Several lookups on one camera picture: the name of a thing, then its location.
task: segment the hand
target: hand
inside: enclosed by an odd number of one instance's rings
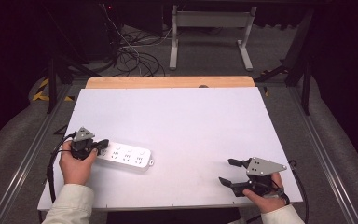
[[[97,149],[93,149],[89,156],[83,160],[77,160],[71,154],[71,142],[62,144],[60,167],[64,184],[86,185],[91,173],[91,166],[97,158]]]
[[[271,178],[278,185],[278,188],[283,188],[283,183],[279,173],[272,174]],[[248,189],[245,189],[243,194],[258,206],[261,213],[268,213],[285,207],[285,201],[282,198],[263,198]]]

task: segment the white table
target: white table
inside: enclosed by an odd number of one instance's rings
[[[247,180],[245,169],[227,159],[259,157],[288,166],[256,87],[85,89],[67,134],[82,126],[95,140],[149,148],[155,161],[145,173],[96,161],[89,186],[93,207],[100,210],[245,206],[252,203],[219,182],[219,176]],[[281,176],[290,200],[302,202],[292,172]],[[58,160],[54,179],[58,194],[63,186]],[[46,185],[37,208],[50,207]]]

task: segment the white power strip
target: white power strip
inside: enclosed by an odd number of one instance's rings
[[[146,148],[110,142],[97,158],[132,170],[146,171],[154,164],[151,155],[151,151]]]

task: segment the silver bracket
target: silver bracket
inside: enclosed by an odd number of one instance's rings
[[[272,173],[277,173],[283,170],[286,170],[285,165],[275,163],[273,161],[266,161],[257,157],[253,157],[249,162],[247,168],[247,175],[270,175]]]
[[[80,142],[83,140],[91,139],[93,137],[95,137],[95,135],[92,132],[85,129],[84,127],[81,127],[74,137],[74,142]]]

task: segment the sleeve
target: sleeve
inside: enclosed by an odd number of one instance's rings
[[[89,223],[94,192],[86,186],[66,184],[46,215],[43,224]]]
[[[289,204],[275,211],[261,214],[264,224],[302,224],[304,221],[300,218],[295,208]]]

